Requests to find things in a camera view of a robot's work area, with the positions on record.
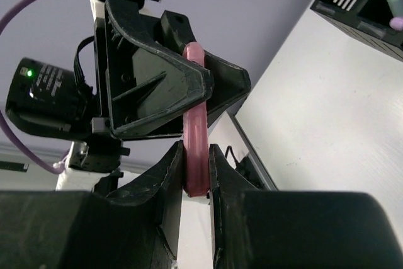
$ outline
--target pink cylindrical object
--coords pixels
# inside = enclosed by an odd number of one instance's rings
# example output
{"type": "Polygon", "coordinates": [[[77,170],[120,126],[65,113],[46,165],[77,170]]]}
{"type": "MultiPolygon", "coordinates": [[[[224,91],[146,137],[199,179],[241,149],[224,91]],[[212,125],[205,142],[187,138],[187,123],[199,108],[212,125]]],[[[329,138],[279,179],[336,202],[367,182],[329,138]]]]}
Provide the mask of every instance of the pink cylindrical object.
{"type": "MultiPolygon", "coordinates": [[[[205,53],[197,42],[190,42],[183,57],[205,66],[205,53]]],[[[183,115],[183,144],[186,157],[184,190],[189,197],[205,197],[210,189],[206,102],[183,115]]]]}

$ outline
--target white table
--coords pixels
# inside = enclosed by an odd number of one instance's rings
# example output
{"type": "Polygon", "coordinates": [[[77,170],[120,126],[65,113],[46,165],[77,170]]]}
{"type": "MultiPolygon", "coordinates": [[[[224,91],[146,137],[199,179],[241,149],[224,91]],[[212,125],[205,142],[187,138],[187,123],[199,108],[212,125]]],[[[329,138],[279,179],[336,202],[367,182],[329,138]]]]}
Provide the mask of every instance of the white table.
{"type": "Polygon", "coordinates": [[[403,243],[403,63],[308,9],[236,117],[279,189],[370,193],[403,243]]]}

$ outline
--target black cable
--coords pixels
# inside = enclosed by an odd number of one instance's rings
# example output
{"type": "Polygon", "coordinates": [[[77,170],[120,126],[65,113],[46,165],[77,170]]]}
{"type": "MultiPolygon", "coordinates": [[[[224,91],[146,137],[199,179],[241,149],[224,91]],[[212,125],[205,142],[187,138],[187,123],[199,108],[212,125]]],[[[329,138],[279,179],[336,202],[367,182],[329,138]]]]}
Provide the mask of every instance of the black cable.
{"type": "Polygon", "coordinates": [[[76,85],[78,88],[80,88],[86,82],[84,72],[82,71],[82,67],[80,64],[79,53],[84,47],[92,42],[94,42],[94,36],[85,38],[77,47],[76,56],[74,57],[74,79],[76,80],[76,85]]]}
{"type": "Polygon", "coordinates": [[[235,157],[234,150],[232,149],[232,146],[228,146],[227,150],[225,151],[224,156],[225,156],[226,159],[228,159],[228,153],[231,153],[231,156],[234,159],[235,165],[238,167],[239,162],[238,162],[237,158],[235,157]]]}

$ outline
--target black plastic container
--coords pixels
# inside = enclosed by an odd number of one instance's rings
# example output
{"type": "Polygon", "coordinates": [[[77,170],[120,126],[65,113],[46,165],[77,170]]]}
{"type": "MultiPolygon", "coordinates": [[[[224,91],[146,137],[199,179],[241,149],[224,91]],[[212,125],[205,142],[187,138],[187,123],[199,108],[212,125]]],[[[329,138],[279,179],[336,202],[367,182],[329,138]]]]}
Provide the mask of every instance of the black plastic container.
{"type": "Polygon", "coordinates": [[[403,32],[389,27],[393,16],[386,0],[315,0],[311,9],[350,37],[403,61],[403,32]]]}

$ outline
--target wall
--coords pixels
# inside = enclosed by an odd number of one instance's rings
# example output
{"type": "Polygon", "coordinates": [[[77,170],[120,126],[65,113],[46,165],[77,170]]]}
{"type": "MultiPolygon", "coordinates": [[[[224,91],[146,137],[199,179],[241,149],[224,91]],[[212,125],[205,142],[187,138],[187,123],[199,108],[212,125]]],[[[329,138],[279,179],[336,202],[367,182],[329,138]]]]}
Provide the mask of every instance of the wall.
{"type": "MultiPolygon", "coordinates": [[[[19,0],[2,0],[4,14],[19,0]]],[[[310,0],[162,0],[149,4],[160,15],[164,9],[190,17],[197,39],[209,51],[248,69],[253,83],[283,43],[310,0]]],[[[0,39],[0,102],[6,100],[16,65],[24,57],[71,68],[77,44],[92,35],[88,0],[41,0],[22,12],[0,39]]],[[[87,80],[94,84],[91,47],[81,62],[87,80]]],[[[19,135],[36,146],[63,150],[68,142],[19,135]]],[[[0,135],[0,141],[6,138],[0,135]]],[[[155,163],[173,140],[133,142],[132,157],[141,163],[155,163]]]]}

